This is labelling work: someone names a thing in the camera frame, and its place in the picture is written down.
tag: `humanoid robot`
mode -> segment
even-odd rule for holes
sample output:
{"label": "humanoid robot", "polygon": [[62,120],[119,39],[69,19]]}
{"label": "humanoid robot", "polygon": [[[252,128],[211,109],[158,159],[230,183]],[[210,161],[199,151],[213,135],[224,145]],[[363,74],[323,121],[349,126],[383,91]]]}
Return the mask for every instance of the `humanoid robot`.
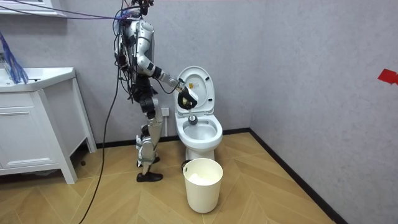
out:
{"label": "humanoid robot", "polygon": [[136,136],[138,149],[137,166],[142,166],[142,173],[137,175],[138,182],[155,182],[162,180],[162,174],[150,172],[153,163],[159,162],[156,146],[162,132],[163,116],[160,110],[157,92],[150,84],[150,79],[164,82],[178,91],[178,105],[186,110],[194,108],[198,97],[185,86],[183,80],[178,80],[164,70],[154,65],[146,56],[152,43],[154,26],[146,22],[142,16],[148,12],[148,7],[153,5],[153,0],[133,0],[132,5],[140,7],[127,7],[121,10],[125,19],[117,24],[118,47],[115,50],[116,63],[133,83],[128,92],[131,100],[140,104],[142,112],[147,117],[147,124],[141,126],[142,134]]}

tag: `wall outlet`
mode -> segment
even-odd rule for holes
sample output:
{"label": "wall outlet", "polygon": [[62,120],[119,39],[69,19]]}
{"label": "wall outlet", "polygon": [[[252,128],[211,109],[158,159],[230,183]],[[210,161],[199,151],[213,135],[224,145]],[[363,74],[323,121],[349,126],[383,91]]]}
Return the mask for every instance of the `wall outlet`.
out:
{"label": "wall outlet", "polygon": [[168,116],[168,115],[170,115],[169,108],[162,108],[162,115],[163,115],[163,116]]}

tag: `toilet lid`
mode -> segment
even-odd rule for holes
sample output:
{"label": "toilet lid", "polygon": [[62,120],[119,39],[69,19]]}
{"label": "toilet lid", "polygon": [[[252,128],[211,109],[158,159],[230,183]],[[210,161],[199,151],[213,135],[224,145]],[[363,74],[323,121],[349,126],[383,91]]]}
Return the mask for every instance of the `toilet lid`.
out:
{"label": "toilet lid", "polygon": [[[194,91],[198,97],[198,104],[192,113],[212,114],[214,112],[215,93],[213,81],[209,74],[199,66],[191,66],[184,69],[178,78],[185,81],[185,86]],[[174,92],[175,109],[179,115],[186,115],[188,111],[179,107],[177,103],[178,92]]]}

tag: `bathroom vanity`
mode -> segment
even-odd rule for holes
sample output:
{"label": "bathroom vanity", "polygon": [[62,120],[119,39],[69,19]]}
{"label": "bathroom vanity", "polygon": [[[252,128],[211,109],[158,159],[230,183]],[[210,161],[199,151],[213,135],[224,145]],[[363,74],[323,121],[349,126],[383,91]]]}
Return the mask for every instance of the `bathroom vanity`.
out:
{"label": "bathroom vanity", "polygon": [[96,145],[73,68],[26,68],[28,84],[0,69],[0,175],[61,169],[77,180],[70,155]]}

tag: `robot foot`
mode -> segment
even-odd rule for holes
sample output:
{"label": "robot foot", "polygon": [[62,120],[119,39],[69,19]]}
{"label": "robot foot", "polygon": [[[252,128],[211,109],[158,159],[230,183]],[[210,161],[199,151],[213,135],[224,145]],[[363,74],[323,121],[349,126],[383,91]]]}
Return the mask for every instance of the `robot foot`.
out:
{"label": "robot foot", "polygon": [[137,175],[137,182],[156,182],[163,179],[163,174],[155,174],[152,172],[147,172],[145,175],[139,173]]}
{"label": "robot foot", "polygon": [[[157,157],[155,158],[155,161],[154,161],[152,164],[155,164],[155,163],[157,163],[157,162],[159,162],[159,161],[160,161],[160,157],[157,156]],[[137,167],[142,167],[142,164],[139,164],[138,161],[137,161]]]}

